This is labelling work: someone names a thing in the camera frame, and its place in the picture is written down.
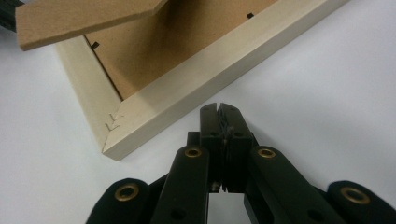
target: wooden picture frame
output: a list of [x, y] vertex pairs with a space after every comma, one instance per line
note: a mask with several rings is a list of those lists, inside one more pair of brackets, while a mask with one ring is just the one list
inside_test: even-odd
[[347, 0], [278, 0], [121, 100], [86, 39], [57, 44], [103, 153], [121, 160]]

